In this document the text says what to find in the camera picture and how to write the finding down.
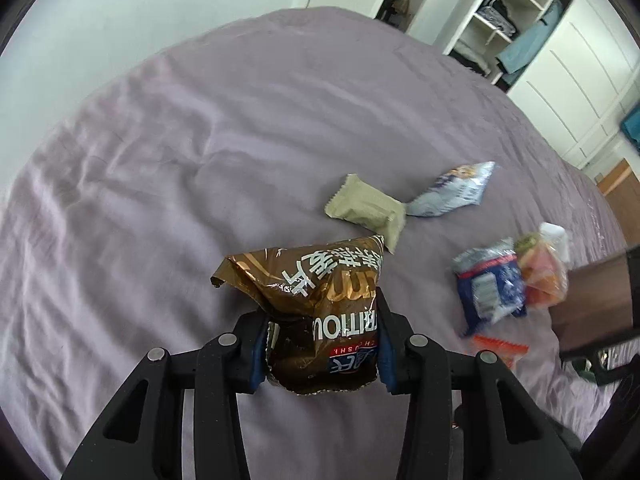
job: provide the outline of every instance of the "snack bag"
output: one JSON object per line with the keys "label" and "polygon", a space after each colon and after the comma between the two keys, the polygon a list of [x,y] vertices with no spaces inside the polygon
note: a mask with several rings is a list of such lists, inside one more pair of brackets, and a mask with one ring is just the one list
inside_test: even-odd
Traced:
{"label": "snack bag", "polygon": [[452,268],[458,276],[458,294],[468,324],[465,335],[509,314],[526,316],[524,282],[512,238],[491,247],[469,249],[453,259]]}
{"label": "snack bag", "polygon": [[564,301],[569,283],[556,249],[539,233],[531,233],[518,240],[516,252],[527,306],[549,308]]}
{"label": "snack bag", "polygon": [[494,167],[495,162],[482,162],[447,171],[427,191],[406,205],[406,213],[410,216],[440,216],[463,205],[478,205]]}
{"label": "snack bag", "polygon": [[507,368],[511,370],[513,370],[516,363],[529,351],[529,347],[527,345],[510,343],[508,341],[503,341],[502,339],[494,339],[492,337],[478,334],[473,336],[472,342],[478,352],[481,352],[482,350],[491,350],[494,352],[502,362],[507,365]]}
{"label": "snack bag", "polygon": [[376,379],[376,284],[383,238],[226,256],[211,283],[228,283],[271,317],[271,377],[298,394],[356,390]]}
{"label": "snack bag", "polygon": [[350,173],[344,184],[324,206],[331,218],[340,218],[366,227],[384,237],[391,254],[404,228],[404,204]]}

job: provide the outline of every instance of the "purple bedsheet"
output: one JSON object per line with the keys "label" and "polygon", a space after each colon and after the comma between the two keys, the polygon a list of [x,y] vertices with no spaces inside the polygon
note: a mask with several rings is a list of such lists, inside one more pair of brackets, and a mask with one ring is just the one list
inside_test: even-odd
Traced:
{"label": "purple bedsheet", "polygon": [[[91,96],[15,180],[0,222],[0,406],[50,478],[149,348],[199,348],[253,305],[209,277],[222,257],[367,234],[327,217],[347,173],[401,201],[442,172],[494,160],[479,206],[408,218],[381,286],[392,309],[472,352],[450,270],[472,246],[542,221],[577,264],[625,246],[595,186],[498,89],[379,22],[284,10],[158,54]],[[546,311],[491,336],[530,345],[516,374],[582,438],[611,389],[562,370]],[[395,475],[407,399],[374,383],[239,396],[262,479]],[[193,460],[185,445],[186,478]]]}

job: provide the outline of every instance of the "metal screw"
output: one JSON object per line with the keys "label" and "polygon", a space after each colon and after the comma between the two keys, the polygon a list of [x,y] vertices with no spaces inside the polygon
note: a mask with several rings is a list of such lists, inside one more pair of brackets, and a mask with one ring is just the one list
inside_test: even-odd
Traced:
{"label": "metal screw", "polygon": [[223,334],[218,338],[218,343],[222,346],[231,346],[235,344],[236,341],[238,341],[238,338],[231,332]]}
{"label": "metal screw", "polygon": [[493,352],[486,352],[486,351],[482,352],[480,354],[480,358],[482,359],[482,361],[484,361],[488,365],[492,365],[498,361],[498,356]]}
{"label": "metal screw", "polygon": [[428,342],[429,340],[422,334],[413,334],[409,338],[409,343],[411,343],[413,346],[427,346]]}
{"label": "metal screw", "polygon": [[152,348],[146,354],[146,358],[150,361],[160,361],[164,357],[164,349],[163,348]]}

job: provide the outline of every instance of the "wooden furniture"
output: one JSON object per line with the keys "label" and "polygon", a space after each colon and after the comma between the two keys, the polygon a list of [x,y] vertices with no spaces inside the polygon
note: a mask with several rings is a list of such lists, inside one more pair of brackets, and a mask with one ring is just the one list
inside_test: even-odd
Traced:
{"label": "wooden furniture", "polygon": [[622,160],[598,183],[598,189],[609,202],[629,246],[640,244],[640,182],[628,162]]}

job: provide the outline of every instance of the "white wall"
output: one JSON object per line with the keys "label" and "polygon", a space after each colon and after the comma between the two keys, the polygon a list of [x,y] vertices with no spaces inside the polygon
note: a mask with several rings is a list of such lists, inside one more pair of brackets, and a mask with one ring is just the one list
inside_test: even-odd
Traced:
{"label": "white wall", "polygon": [[0,189],[95,89],[181,40],[306,0],[36,0],[0,56]]}

